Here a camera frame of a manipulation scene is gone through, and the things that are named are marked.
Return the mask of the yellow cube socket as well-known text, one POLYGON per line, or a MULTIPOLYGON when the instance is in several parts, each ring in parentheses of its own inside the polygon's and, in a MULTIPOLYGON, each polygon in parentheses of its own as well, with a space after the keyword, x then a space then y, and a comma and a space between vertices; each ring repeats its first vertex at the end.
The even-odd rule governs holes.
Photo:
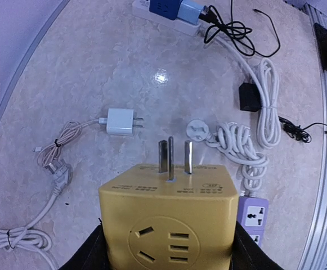
POLYGON ((223 165, 174 163, 174 140, 158 164, 137 164, 99 190, 112 269, 230 269, 238 192, 223 165))

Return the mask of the purple power strip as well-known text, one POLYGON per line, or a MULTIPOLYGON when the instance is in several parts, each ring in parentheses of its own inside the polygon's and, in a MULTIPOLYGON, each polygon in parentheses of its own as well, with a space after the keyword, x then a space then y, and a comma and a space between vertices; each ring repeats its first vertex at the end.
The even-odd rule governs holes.
POLYGON ((268 213, 268 200, 258 197, 240 196, 237 221, 251 239, 262 246, 268 213))

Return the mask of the white power strip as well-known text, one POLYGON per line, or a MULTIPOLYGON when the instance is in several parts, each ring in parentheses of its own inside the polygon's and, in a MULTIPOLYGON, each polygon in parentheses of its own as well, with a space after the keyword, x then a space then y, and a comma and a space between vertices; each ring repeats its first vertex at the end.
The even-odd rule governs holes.
POLYGON ((162 24, 179 32, 185 33, 190 36, 194 36, 200 29, 200 22, 197 25, 192 25, 183 20, 176 18, 175 20, 169 20, 165 17, 159 16, 149 11, 149 0, 136 0, 132 3, 132 14, 152 21, 154 23, 162 24))

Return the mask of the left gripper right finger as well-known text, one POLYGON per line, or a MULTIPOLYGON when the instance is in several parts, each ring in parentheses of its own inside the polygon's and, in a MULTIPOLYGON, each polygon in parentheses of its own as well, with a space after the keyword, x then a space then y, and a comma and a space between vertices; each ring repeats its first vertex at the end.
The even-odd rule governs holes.
POLYGON ((283 270, 254 242, 239 222, 235 227, 230 269, 283 270))

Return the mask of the white plug adapter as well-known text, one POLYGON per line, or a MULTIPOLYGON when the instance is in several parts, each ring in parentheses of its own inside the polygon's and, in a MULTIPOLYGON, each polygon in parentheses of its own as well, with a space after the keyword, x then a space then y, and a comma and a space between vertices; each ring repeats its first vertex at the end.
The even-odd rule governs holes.
POLYGON ((134 128, 142 128, 136 122, 144 121, 143 118, 137 117, 134 109, 110 108, 107 117, 99 118, 98 123, 106 125, 106 132, 109 135, 116 136, 133 136, 134 128))

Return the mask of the light blue plug adapter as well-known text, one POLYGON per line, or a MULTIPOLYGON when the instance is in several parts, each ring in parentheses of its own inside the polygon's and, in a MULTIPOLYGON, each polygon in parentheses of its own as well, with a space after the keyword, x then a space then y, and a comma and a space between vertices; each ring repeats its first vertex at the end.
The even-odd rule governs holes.
POLYGON ((204 6, 202 4, 190 0, 182 0, 177 18, 192 25, 197 25, 203 9, 204 6))

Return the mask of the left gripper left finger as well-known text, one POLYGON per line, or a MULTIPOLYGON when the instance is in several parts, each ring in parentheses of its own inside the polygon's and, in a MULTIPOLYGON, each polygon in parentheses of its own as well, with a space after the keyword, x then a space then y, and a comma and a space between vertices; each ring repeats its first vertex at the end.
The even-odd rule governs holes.
POLYGON ((102 221, 93 230, 81 247, 59 270, 107 270, 110 269, 107 243, 102 221))

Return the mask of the dark blue cube socket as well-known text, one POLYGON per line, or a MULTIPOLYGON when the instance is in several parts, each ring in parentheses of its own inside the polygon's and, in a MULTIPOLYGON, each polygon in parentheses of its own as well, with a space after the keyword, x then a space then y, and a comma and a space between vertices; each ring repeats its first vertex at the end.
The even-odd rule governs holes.
POLYGON ((182 0, 150 0, 149 11, 169 20, 175 20, 182 0))

